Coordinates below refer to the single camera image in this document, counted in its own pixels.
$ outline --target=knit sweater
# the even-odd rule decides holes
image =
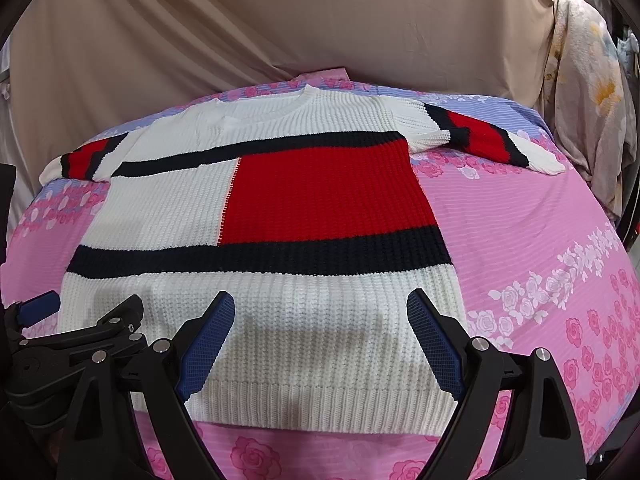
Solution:
[[[454,402],[420,350],[406,298],[421,287],[441,313],[465,319],[408,156],[444,144],[564,170],[482,121],[311,86],[194,105],[63,155],[43,184],[64,176],[111,185],[63,279],[59,330],[138,294],[142,332],[171,337],[226,290],[236,320],[187,402],[195,420],[441,434]]]

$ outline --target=red stripe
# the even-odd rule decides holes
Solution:
[[[511,160],[511,155],[504,145],[504,137],[492,124],[451,111],[447,111],[447,115],[457,127],[468,128],[469,144],[466,146],[468,153],[503,164]]]
[[[89,142],[74,152],[69,153],[69,178],[85,180],[92,155],[96,152],[101,152],[107,145],[108,140],[109,139],[94,140],[94,142]]]
[[[240,160],[220,244],[331,240],[428,225],[436,221],[404,139],[302,148]]]

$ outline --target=blue gripper pad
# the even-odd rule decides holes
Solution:
[[[460,400],[466,388],[458,352],[415,292],[407,298],[406,313],[418,343],[436,376],[438,386],[442,391],[449,392],[454,400]]]
[[[15,320],[21,327],[28,328],[60,310],[59,295],[50,290],[21,304]]]
[[[182,356],[180,380],[175,387],[182,400],[186,401],[204,386],[235,316],[234,299],[225,293]]]

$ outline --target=sweater's left sleeve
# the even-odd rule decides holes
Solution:
[[[113,137],[92,140],[77,150],[55,158],[40,174],[40,184],[46,186],[57,178],[108,181],[143,131],[144,128],[140,128]]]
[[[554,175],[566,169],[553,153],[499,126],[439,106],[425,104],[424,108],[441,133],[448,134],[448,139],[443,144],[449,148],[539,173]],[[419,136],[410,137],[408,142],[411,152],[421,152],[433,147],[432,142],[421,143]]]

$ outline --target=bed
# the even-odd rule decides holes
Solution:
[[[552,352],[589,459],[640,382],[640,285],[614,227],[553,144],[544,121],[530,108],[503,98],[412,92],[345,78],[312,83],[338,92],[411,96],[490,121],[556,153],[565,164],[566,172],[549,178],[444,148],[411,156],[456,267],[468,332],[501,349],[528,354],[545,346]],[[231,101],[291,92],[304,84],[292,80],[251,86],[191,105],[214,97]],[[99,137],[135,130],[185,108],[169,108]],[[8,263],[2,268],[5,304],[50,289],[60,291],[66,266],[108,186],[62,179],[42,189],[9,244]],[[55,331],[53,316],[25,336]],[[492,462],[508,403],[507,394],[499,397],[471,478],[484,475]],[[148,416],[139,412],[138,421],[155,473],[171,478]],[[301,433],[203,421],[196,425],[224,474],[239,480],[414,478],[439,438]]]

